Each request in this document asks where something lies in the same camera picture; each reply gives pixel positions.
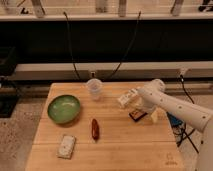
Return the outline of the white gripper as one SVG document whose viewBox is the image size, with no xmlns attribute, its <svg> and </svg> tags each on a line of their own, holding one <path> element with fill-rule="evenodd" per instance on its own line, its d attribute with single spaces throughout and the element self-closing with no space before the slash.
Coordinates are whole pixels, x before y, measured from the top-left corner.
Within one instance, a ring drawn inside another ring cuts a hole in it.
<svg viewBox="0 0 213 171">
<path fill-rule="evenodd" d="M 153 123 L 156 123 L 158 121 L 158 113 L 156 111 L 156 106 L 153 103 L 139 98 L 132 104 L 132 107 L 133 110 L 137 109 L 146 112 L 146 116 L 149 116 Z"/>
</svg>

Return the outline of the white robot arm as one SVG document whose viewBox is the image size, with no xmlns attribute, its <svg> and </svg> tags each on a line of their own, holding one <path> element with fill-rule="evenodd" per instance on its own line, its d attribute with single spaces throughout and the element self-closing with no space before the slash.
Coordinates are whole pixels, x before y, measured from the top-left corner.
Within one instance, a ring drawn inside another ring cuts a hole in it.
<svg viewBox="0 0 213 171">
<path fill-rule="evenodd" d="M 160 107 L 202 133 L 195 171 L 213 171 L 213 110 L 165 94 L 161 79 L 144 83 L 136 91 L 144 112 L 153 113 Z"/>
</svg>

